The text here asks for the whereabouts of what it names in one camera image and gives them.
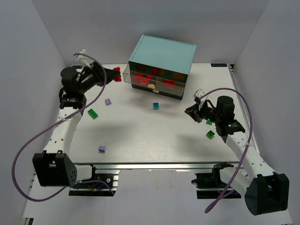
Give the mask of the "long red lego brick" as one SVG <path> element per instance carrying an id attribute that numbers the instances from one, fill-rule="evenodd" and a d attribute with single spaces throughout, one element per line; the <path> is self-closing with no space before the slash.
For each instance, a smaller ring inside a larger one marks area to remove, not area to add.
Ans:
<path id="1" fill-rule="evenodd" d="M 168 89 L 174 89 L 176 87 L 176 82 L 173 80 L 163 80 L 163 87 Z"/>

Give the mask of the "small red slope lego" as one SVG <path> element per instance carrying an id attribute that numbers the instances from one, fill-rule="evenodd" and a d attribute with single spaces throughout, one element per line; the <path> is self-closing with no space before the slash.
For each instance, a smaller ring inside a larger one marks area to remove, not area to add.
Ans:
<path id="1" fill-rule="evenodd" d="M 147 86 L 149 83 L 150 83 L 149 79 L 143 78 L 143 79 L 141 79 L 140 85 L 141 86 Z"/>

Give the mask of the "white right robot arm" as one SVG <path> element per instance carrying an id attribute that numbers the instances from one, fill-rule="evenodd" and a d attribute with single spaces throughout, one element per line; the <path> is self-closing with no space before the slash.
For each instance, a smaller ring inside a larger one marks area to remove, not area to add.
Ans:
<path id="1" fill-rule="evenodd" d="M 215 124 L 217 134 L 242 161 L 247 172 L 238 172 L 231 188 L 244 199 L 253 215 L 261 215 L 287 210 L 289 179 L 271 168 L 260 154 L 247 142 L 244 127 L 235 119 L 235 105 L 228 96 L 220 96 L 215 107 L 208 106 L 208 100 L 195 97 L 195 104 L 185 110 L 193 120 L 200 123 L 208 120 Z"/>

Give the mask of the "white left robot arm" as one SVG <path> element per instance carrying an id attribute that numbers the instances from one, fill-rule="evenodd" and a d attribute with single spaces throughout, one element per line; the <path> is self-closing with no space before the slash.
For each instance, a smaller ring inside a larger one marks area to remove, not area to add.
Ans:
<path id="1" fill-rule="evenodd" d="M 68 157 L 75 129 L 81 120 L 87 99 L 85 92 L 94 86 L 111 81 L 120 82 L 120 68 L 101 69 L 95 62 L 78 71 L 67 67 L 60 73 L 63 85 L 59 94 L 60 122 L 52 131 L 49 142 L 41 153 L 33 156 L 34 169 L 42 187 L 73 187 L 81 180 L 92 178 L 91 165 L 75 165 Z"/>

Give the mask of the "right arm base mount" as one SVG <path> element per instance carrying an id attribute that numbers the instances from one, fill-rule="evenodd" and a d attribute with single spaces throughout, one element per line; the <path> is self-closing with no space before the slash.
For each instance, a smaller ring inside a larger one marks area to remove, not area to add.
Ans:
<path id="1" fill-rule="evenodd" d="M 196 185 L 197 199 L 217 199 L 222 193 L 226 184 L 220 179 L 220 170 L 234 167 L 232 164 L 223 162 L 213 166 L 211 172 L 201 172 L 195 174 L 195 179 L 191 183 Z"/>

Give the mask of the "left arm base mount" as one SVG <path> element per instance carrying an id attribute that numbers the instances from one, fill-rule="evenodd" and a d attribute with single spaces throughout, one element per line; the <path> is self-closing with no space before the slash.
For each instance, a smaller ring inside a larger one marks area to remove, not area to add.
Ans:
<path id="1" fill-rule="evenodd" d="M 69 196 L 82 197 L 113 197 L 119 180 L 119 171 L 100 169 L 93 166 L 92 176 L 89 179 L 79 181 L 69 189 Z"/>

